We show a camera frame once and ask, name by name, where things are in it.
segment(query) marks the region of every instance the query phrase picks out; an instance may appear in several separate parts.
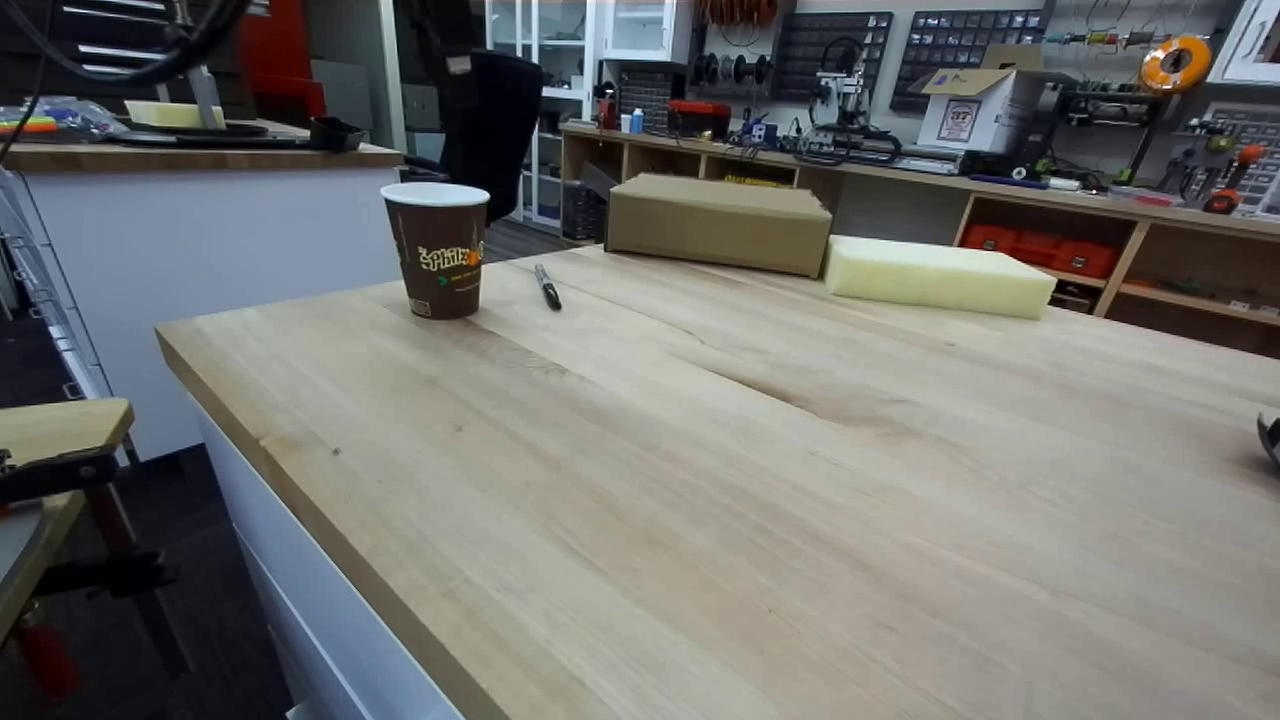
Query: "paper coffee cup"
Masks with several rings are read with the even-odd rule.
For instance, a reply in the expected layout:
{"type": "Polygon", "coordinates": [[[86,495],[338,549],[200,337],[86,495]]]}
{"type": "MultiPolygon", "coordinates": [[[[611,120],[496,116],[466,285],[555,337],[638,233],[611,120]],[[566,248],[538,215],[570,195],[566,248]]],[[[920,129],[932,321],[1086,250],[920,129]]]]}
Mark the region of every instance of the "paper coffee cup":
{"type": "Polygon", "coordinates": [[[469,182],[384,182],[407,306],[454,321],[482,306],[488,191],[469,182]]]}

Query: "foam block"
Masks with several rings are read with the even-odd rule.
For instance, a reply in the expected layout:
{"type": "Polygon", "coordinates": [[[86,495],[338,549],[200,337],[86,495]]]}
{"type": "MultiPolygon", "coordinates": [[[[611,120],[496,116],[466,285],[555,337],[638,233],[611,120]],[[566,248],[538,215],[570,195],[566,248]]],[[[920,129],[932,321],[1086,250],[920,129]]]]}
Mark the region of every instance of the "foam block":
{"type": "Polygon", "coordinates": [[[1006,250],[834,235],[829,292],[992,317],[1046,317],[1055,276],[1006,250]]]}

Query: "workshop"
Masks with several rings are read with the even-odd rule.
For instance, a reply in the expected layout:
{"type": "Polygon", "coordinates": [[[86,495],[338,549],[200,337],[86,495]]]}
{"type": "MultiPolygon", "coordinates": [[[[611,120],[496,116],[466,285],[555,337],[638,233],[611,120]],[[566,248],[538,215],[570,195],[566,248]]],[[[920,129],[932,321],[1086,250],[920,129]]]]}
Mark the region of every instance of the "workshop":
{"type": "Polygon", "coordinates": [[[1277,720],[1280,0],[0,0],[0,720],[1277,720]]]}

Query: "cup lid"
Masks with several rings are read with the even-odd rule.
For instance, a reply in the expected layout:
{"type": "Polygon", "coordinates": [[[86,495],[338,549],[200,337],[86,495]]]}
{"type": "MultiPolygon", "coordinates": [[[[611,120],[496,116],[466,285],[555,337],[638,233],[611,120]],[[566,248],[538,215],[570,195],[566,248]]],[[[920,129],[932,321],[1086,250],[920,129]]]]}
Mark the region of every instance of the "cup lid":
{"type": "Polygon", "coordinates": [[[388,203],[415,203],[415,209],[475,209],[475,203],[488,203],[488,191],[473,189],[473,182],[384,182],[382,195],[388,203]]]}

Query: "white cabinet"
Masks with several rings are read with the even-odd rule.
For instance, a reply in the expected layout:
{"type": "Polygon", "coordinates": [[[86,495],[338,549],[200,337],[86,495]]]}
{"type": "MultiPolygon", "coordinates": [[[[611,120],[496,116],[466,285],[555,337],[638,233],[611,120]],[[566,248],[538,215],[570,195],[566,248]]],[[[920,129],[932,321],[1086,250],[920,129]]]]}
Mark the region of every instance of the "white cabinet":
{"type": "Polygon", "coordinates": [[[603,0],[600,58],[686,62],[694,0],[603,0]]]}
{"type": "Polygon", "coordinates": [[[484,0],[488,49],[529,55],[543,67],[543,111],[529,145],[516,209],[516,215],[533,222],[562,228],[562,120],[593,116],[600,62],[595,9],[595,0],[484,0]]]}
{"type": "Polygon", "coordinates": [[[1211,80],[1280,88],[1280,0],[1249,0],[1239,9],[1211,80]]]}

